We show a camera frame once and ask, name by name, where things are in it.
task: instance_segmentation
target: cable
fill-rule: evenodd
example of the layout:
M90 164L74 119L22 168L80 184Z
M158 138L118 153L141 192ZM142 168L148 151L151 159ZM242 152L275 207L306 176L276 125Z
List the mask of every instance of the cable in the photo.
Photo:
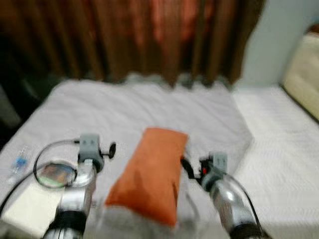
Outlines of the cable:
M263 236L264 236L264 231L263 231L263 229L262 229L262 227L261 227L261 225L260 225L260 222L259 222L257 213L256 213L255 208L254 208L254 205L253 205L253 203L252 203L252 201L251 201L251 199L250 199L248 193L246 192L246 189L245 189L245 188L240 184L240 182L238 182L237 179L235 179L233 176L231 176L231 175L229 175L228 173L225 173L225 172L219 170L219 169L216 168L216 167L213 167L213 169L214 169L215 171L219 172L220 174L223 174L223 175L225 175L226 177L230 178L230 179L243 191L243 193L245 194L245 196L246 196L246 198L247 198L247 200L248 200L248 202L249 202L249 205L250 205L250 207L251 207L251 210L252 210L252 212L253 212L253 214L254 214L255 221L256 221L256 224L257 224L257 226L258 226L258 228L259 228L259 231L260 231L260 233L261 233L261 235L262 235L262 237L263 237Z
M33 165L33 174L34 174L34 177L35 177L35 179L36 179L36 181L40 184L40 185L42 185L42 186L44 186L44 187L46 187L46 188L64 188L66 185L61 185L60 187L50 187L50 186L48 186L48 185L46 185L46 184L43 184L41 181L40 181L40 179L39 179L39 177L38 177L38 175L37 175L37 170L38 170L38 168L37 168L37 164L38 164L38 161L39 161L39 158L41 157L41 155L45 152L45 151L47 151L50 147L52 147L52 146L58 146L59 144L68 144L68 143L79 143L80 141L78 140L78 139L65 139L65 140L60 140L60 141L56 141L56 142L53 142L53 143L50 143L50 144L48 144L46 147L44 147L41 151L40 151L40 153L38 154L38 156L36 157L36 159L35 159L35 162L34 162L34 165Z
M43 163L41 164L38 169L40 168L44 168L45 166L49 165L50 163ZM3 209L6 205L6 203L8 202L9 198L11 197L12 193L17 189L17 187L25 180L27 179L29 176L31 176L33 174L33 170L31 170L29 173L27 173L27 175L25 175L23 178L21 178L11 189L11 191L7 194L7 196L5 197L5 199L3 200L3 202L1 203L0 206L0 217L2 215Z
M40 153L37 155L36 159L35 159L35 162L34 162L34 165L33 165L33 170L30 171L29 173L27 173L23 178L21 178L13 187L12 189L10 190L10 192L7 194L7 196L5 197L5 199L3 200L3 202L1 203L1 206L0 206L0 217L2 215L2 212L3 212L3 209L6 205L6 203L8 202L9 198L11 197L11 195L14 193L14 191L17 189L18 186L20 186L20 184L25 180L27 179L29 176L31 176L32 174L34 175L36 181L41 184L42 186L44 187L47 187L47 188L50 188L48 185L44 185L38 178L37 176L37 170L38 169L41 169L41 168L44 168L45 166L48 166L49 164L51 164L52 162L48 162L48 163L43 163L41 164L40 166L37 166L38 164L38 161L39 161L39 158L40 156L45 152L47 151L50 147L52 146L57 146L59 144L68 144L68 143L80 143L80 141L78 139L67 139L67 140L60 140L60 141L56 141L56 142L53 142L53 143L50 143L48 144L46 147L44 147Z

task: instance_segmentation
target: plastic bottle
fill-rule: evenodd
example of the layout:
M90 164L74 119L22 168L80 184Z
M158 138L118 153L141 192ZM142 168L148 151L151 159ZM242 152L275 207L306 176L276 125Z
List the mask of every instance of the plastic bottle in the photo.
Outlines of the plastic bottle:
M31 157L30 154L30 148L28 146L24 146L11 166L11 174L8 178L8 183L16 183L23 176L28 166L29 158Z

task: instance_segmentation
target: white sheet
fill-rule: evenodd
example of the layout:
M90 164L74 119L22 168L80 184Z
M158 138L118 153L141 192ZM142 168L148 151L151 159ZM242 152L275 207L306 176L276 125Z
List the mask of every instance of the white sheet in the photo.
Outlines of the white sheet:
M189 135L187 154L194 169L199 166L200 156L211 151L224 151L229 158L228 171L233 173L252 139L229 92L220 83L216 83L211 89L195 84L191 91L181 86L171 91L153 83L117 86L90 81L68 81L54 89L47 101L1 152L0 200L10 189L10 185L5 182L6 175L24 144L39 152L50 142L93 132L101 136L103 150L107 150L112 141L117 143L115 158L106 163L97 179L94 200L100 203L106 199L111 186L123 172L148 126L162 126L186 132ZM52 149L44 160L50 160L52 156L75 161L77 151L70 146ZM87 237L93 237L92 229L97 222L101 222L98 220L100 211L100 208L92 210L87 224ZM119 227L122 225L120 232L125 232L125 227L129 227L124 221L130 217L127 214L125 216L127 217L123 220L119 215L117 221ZM212 218L217 218L207 194L196 183L189 182L185 175L180 185L177 217L178 232L168 230L167 236L174 238L180 235L185 238L187 235L194 238L200 231L195 230L195 227L206 227ZM137 218L138 216L132 215L131 222L135 222ZM142 224L133 226L140 233L136 235L138 238L141 234L146 235L144 238L149 238L150 233L155 235L153 238L162 238L161 233L165 230L161 227L143 220L140 222Z
M239 89L254 136L236 177L274 239L319 238L319 125L282 89Z

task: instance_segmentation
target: small mirror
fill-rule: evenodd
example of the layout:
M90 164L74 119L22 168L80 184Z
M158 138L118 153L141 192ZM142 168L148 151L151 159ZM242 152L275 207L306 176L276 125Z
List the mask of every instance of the small mirror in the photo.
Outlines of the small mirror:
M37 173L40 184L47 188L63 188L76 178L76 170L65 163L50 163Z

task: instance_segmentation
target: window curtain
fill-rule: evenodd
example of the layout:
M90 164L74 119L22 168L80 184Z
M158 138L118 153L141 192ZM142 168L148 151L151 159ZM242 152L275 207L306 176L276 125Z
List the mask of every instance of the window curtain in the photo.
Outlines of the window curtain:
M232 84L264 0L2 0L8 61L23 74L118 82L129 72Z

